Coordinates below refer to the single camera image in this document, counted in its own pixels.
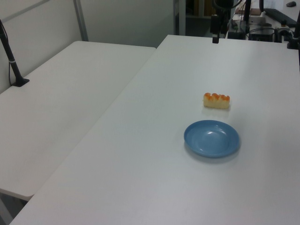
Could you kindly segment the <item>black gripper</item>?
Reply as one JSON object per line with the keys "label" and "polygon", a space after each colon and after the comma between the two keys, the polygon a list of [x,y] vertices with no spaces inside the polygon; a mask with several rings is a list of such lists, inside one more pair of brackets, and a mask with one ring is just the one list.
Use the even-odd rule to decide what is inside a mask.
{"label": "black gripper", "polygon": [[228,21],[229,21],[228,10],[234,8],[234,0],[212,0],[212,7],[215,8],[216,10],[223,10],[220,18],[218,15],[212,15],[211,22],[210,22],[210,32],[212,34],[212,42],[214,44],[218,44],[219,33],[227,32]]}

